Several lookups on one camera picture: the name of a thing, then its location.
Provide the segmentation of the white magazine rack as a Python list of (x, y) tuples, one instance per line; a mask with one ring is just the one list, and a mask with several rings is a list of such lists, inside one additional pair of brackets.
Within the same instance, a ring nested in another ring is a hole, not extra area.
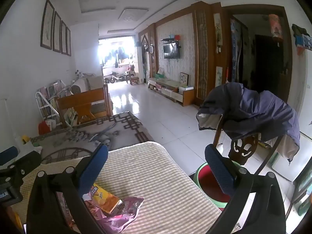
[(36, 103), (43, 121), (52, 120), (56, 122), (56, 127), (62, 125), (57, 106), (57, 98), (67, 97), (73, 93), (69, 86), (62, 80), (56, 80), (47, 86), (39, 88), (35, 93)]

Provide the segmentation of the wooden bench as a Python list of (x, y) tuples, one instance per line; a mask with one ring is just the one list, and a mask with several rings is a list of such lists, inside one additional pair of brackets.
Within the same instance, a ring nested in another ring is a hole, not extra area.
[[(94, 115), (91, 112), (92, 103), (103, 101), (105, 110)], [(112, 116), (113, 105), (108, 91), (108, 84), (104, 84), (102, 88), (85, 91), (79, 94), (70, 95), (63, 98), (56, 98), (57, 110), (60, 115), (60, 121), (63, 128), (66, 128), (66, 120), (64, 110), (73, 108), (77, 113), (77, 124), (93, 121), (100, 117)]]

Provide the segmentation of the purple snack wrapper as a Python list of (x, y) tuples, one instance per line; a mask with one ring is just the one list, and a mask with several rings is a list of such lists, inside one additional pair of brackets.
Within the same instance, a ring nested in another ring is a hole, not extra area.
[(143, 198), (127, 197), (123, 200), (120, 209), (110, 215), (105, 215), (104, 211), (93, 201), (90, 193), (84, 194), (82, 199), (92, 216), (106, 233), (121, 233), (126, 229), (137, 218), (144, 201)]

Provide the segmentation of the wall mounted television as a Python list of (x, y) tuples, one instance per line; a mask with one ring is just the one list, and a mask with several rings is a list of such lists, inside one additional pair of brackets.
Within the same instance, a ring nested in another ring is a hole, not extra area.
[(178, 41), (163, 44), (163, 56), (165, 59), (179, 59), (180, 46)]

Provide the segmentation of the low tv cabinet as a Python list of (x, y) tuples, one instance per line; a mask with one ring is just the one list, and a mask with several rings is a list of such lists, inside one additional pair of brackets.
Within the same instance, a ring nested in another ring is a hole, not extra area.
[(167, 78), (150, 78), (148, 88), (170, 98), (174, 102), (181, 103), (184, 107), (194, 103), (194, 87), (183, 85), (178, 81)]

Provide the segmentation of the red bag on floor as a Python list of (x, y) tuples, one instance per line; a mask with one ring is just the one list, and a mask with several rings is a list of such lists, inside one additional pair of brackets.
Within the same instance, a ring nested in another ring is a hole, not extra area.
[(38, 124), (38, 133), (39, 133), (39, 135), (48, 134), (50, 132), (51, 132), (51, 129), (47, 125), (47, 123), (45, 121), (42, 121), (41, 123)]

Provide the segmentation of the dark wooden chair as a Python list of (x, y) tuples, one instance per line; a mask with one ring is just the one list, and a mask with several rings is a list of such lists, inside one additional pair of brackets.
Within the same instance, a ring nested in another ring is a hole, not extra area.
[[(225, 119), (226, 119), (225, 115), (221, 115), (219, 122), (217, 124), (216, 133), (213, 141), (213, 145), (215, 147), (217, 147), (218, 145), (219, 138), (221, 136), (221, 132), (225, 124)], [(255, 171), (254, 173), (255, 175), (260, 174), (260, 172), (264, 169), (266, 164), (269, 162), (270, 158), (276, 152), (277, 147), (279, 146), (282, 138), (283, 136), (277, 137), (274, 145), (268, 146), (269, 153), (267, 154), (267, 157), (264, 159), (261, 165), (258, 167), (258, 169)], [(235, 155), (234, 159), (238, 160), (238, 163), (243, 165), (255, 153), (258, 143), (259, 143), (258, 135), (252, 135), (241, 139), (241, 145), (238, 144), (238, 140), (231, 141), (230, 152), (232, 153), (232, 155)]]

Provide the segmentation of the grey patterned floor rug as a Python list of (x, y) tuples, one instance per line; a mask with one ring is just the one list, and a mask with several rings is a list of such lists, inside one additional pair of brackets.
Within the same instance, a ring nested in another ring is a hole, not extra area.
[(100, 144), (113, 151), (148, 141), (153, 141), (152, 136), (131, 112), (98, 118), (31, 139), (33, 146), (42, 147), (43, 164), (88, 156)]

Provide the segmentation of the framed picture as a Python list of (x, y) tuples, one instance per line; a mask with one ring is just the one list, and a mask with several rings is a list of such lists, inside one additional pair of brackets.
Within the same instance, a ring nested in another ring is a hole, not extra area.
[(61, 17), (57, 13), (54, 12), (54, 20), (53, 20), (53, 50), (54, 52), (61, 52), (61, 44), (60, 44), (60, 29), (61, 29)]
[(49, 50), (52, 49), (53, 16), (54, 6), (49, 0), (46, 0), (42, 17), (40, 46)]
[(67, 54), (67, 26), (65, 22), (61, 22), (61, 53)]
[(70, 30), (69, 27), (66, 28), (66, 38), (67, 38), (67, 55), (71, 56), (71, 34), (70, 34)]

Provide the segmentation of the red bin with green rim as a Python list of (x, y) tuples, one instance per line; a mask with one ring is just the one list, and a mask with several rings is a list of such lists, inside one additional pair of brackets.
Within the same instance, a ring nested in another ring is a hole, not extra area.
[(194, 174), (193, 181), (204, 191), (215, 206), (221, 211), (224, 210), (231, 196), (223, 193), (208, 163), (199, 166)]

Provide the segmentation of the yellow iced tea carton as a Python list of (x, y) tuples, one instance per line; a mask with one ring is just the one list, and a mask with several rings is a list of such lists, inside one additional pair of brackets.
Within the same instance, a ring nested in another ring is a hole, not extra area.
[(114, 215), (118, 213), (123, 201), (112, 193), (106, 191), (98, 184), (94, 183), (91, 187), (92, 201), (98, 206), (106, 215)]

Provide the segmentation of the beige striped table cloth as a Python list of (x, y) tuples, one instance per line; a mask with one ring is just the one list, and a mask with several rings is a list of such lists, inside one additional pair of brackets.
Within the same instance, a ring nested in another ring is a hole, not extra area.
[[(76, 167), (81, 159), (40, 164), (23, 178), (23, 200), (13, 205), (22, 223), (27, 224), (28, 201), (37, 173), (58, 174), (68, 166)], [(208, 233), (221, 214), (166, 149), (155, 142), (108, 151), (108, 159), (94, 183), (121, 200), (144, 199), (137, 218), (124, 233)], [(67, 224), (80, 233), (64, 196), (58, 192), (57, 197)]]

